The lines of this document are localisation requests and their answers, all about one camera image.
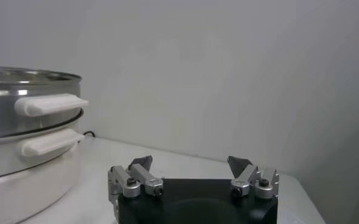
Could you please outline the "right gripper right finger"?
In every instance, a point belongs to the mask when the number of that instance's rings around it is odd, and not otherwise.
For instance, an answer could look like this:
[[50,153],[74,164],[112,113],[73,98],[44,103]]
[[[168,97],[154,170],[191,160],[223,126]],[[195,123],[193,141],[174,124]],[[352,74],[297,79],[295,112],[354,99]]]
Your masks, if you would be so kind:
[[260,199],[272,199],[279,194],[279,174],[275,169],[261,171],[248,159],[228,156],[227,162],[234,179],[230,182],[231,195],[243,198],[254,192]]

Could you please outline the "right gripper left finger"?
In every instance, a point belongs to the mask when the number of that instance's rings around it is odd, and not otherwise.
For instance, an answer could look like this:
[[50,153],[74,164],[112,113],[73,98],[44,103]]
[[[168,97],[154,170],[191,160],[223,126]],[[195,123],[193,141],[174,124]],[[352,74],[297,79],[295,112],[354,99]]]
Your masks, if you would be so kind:
[[144,193],[153,197],[163,195],[163,180],[151,174],[152,156],[135,158],[125,169],[112,166],[108,171],[108,199],[116,200],[120,195],[125,198],[137,198]]

